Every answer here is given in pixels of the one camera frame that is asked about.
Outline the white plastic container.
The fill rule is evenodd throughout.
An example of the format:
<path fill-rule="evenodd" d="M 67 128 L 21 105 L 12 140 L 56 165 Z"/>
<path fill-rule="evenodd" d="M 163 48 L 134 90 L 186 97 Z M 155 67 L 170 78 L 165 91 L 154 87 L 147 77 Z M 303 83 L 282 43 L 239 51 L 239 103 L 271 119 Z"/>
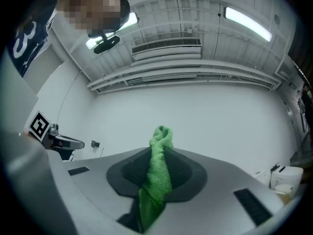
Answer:
<path fill-rule="evenodd" d="M 271 173 L 270 188 L 293 197 L 300 185 L 303 168 L 294 166 L 279 166 Z"/>

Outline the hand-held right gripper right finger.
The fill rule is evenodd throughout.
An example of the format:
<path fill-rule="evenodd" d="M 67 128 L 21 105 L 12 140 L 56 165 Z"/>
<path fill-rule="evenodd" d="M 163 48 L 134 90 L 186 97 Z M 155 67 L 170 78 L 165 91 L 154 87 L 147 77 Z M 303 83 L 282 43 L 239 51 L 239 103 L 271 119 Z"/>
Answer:
<path fill-rule="evenodd" d="M 274 191 L 233 164 L 175 148 L 167 148 L 165 157 L 190 178 L 166 195 L 153 235 L 241 235 L 284 206 Z"/>

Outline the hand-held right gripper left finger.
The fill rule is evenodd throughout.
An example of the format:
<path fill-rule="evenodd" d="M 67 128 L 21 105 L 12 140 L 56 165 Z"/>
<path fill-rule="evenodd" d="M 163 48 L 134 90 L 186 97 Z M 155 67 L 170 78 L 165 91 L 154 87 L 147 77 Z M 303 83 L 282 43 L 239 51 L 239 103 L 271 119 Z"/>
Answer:
<path fill-rule="evenodd" d="M 64 165 L 79 190 L 102 213 L 142 234 L 139 190 L 146 179 L 150 157 L 150 148 L 138 148 Z"/>

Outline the person's navy shirt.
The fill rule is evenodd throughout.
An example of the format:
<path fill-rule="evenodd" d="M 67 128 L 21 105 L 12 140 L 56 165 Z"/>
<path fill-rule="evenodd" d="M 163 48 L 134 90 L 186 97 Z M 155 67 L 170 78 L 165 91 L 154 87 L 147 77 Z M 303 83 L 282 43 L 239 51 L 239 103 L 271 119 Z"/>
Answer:
<path fill-rule="evenodd" d="M 31 19 L 22 29 L 17 30 L 8 42 L 9 56 L 21 76 L 25 75 L 31 62 L 47 41 L 55 14 L 55 8 L 49 8 L 37 18 Z"/>

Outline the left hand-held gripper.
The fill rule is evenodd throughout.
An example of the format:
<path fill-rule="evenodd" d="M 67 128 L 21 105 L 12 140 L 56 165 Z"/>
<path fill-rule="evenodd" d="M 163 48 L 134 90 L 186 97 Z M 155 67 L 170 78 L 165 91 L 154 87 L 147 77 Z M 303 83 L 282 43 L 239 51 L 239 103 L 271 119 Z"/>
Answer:
<path fill-rule="evenodd" d="M 85 143 L 59 135 L 59 126 L 50 121 L 40 110 L 34 115 L 29 126 L 29 136 L 37 139 L 45 149 L 59 153 L 62 160 L 69 160 L 74 150 L 83 149 Z"/>

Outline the green cloth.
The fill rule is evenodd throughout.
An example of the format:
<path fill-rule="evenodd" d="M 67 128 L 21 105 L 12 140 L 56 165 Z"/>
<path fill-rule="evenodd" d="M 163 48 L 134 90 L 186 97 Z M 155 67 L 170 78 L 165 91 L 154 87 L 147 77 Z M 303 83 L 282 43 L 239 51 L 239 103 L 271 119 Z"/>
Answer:
<path fill-rule="evenodd" d="M 172 148 L 173 132 L 166 126 L 155 129 L 149 140 L 151 158 L 143 186 L 139 190 L 139 211 L 142 231 L 156 221 L 165 208 L 164 196 L 172 191 L 172 183 L 165 160 L 165 148 Z"/>

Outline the white ceiling air conditioner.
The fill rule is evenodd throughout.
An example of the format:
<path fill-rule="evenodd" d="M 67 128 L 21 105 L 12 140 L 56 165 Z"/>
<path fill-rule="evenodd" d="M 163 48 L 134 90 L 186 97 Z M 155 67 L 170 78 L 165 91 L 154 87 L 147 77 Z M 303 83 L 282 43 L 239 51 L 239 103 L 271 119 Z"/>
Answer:
<path fill-rule="evenodd" d="M 137 45 L 132 48 L 132 56 L 139 61 L 164 55 L 200 54 L 201 49 L 200 38 L 170 38 Z"/>

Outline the white ceiling pipe rack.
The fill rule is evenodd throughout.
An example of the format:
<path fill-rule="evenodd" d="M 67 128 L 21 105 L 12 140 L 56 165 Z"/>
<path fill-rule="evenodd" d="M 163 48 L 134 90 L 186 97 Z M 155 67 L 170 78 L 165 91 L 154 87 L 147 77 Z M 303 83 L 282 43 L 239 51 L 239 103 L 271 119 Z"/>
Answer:
<path fill-rule="evenodd" d="M 90 82 L 87 87 L 105 94 L 135 88 L 210 82 L 256 85 L 267 90 L 276 89 L 282 83 L 274 75 L 238 64 L 183 60 L 128 67 Z"/>

